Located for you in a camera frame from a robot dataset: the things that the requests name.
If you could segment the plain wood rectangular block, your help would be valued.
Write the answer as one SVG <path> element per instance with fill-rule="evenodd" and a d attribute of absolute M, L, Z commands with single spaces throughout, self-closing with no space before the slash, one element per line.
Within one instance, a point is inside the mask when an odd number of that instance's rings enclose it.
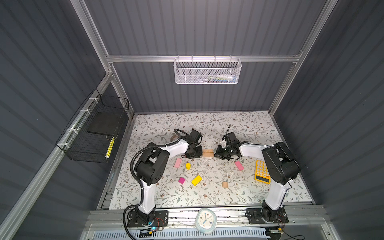
<path fill-rule="evenodd" d="M 214 156 L 214 150 L 213 149 L 203 149 L 203 157 L 211 158 Z"/>

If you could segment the yellow rectangular block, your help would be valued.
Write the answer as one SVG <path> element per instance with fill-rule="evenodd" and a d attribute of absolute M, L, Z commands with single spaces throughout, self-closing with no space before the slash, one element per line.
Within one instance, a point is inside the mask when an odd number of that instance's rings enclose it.
<path fill-rule="evenodd" d="M 193 186 L 196 186 L 198 183 L 200 183 L 201 181 L 203 180 L 203 178 L 200 176 L 200 175 L 198 175 L 198 176 L 196 176 L 192 181 L 191 181 L 191 183 L 193 184 Z"/>

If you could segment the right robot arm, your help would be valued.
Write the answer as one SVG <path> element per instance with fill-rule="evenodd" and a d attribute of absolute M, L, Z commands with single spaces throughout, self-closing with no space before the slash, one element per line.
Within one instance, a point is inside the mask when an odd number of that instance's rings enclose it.
<path fill-rule="evenodd" d="M 225 134 L 222 140 L 225 145 L 217 147 L 214 157 L 221 160 L 250 157 L 265 162 L 271 183 L 263 207 L 269 211 L 282 209 L 286 193 L 292 187 L 291 181 L 301 172 L 301 167 L 288 146 L 283 142 L 271 146 L 240 142 L 233 132 Z"/>

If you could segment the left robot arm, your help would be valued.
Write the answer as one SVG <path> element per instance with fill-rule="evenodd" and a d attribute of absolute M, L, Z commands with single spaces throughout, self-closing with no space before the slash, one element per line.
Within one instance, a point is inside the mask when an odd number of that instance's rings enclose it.
<path fill-rule="evenodd" d="M 203 154 L 200 145 L 203 136 L 200 132 L 192 130 L 188 134 L 179 129 L 174 129 L 174 132 L 178 136 L 175 141 L 162 145 L 149 143 L 131 160 L 130 172 L 141 190 L 140 203 L 136 209 L 145 217 L 155 212 L 155 186 L 164 175 L 168 160 L 176 156 L 195 159 Z"/>

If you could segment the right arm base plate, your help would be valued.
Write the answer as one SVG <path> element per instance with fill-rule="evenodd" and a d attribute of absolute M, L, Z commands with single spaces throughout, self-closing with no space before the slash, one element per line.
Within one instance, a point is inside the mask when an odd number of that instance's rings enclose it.
<path fill-rule="evenodd" d="M 245 217 L 250 224 L 287 224 L 289 219 L 284 208 L 271 210 L 268 206 L 247 208 Z"/>

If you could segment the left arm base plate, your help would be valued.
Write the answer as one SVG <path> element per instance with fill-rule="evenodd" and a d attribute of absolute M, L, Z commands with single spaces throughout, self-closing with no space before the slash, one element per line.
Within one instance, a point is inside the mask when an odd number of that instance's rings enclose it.
<path fill-rule="evenodd" d="M 128 227 L 166 227 L 168 225 L 169 211 L 152 211 L 148 215 L 139 210 L 127 213 L 126 225 Z"/>

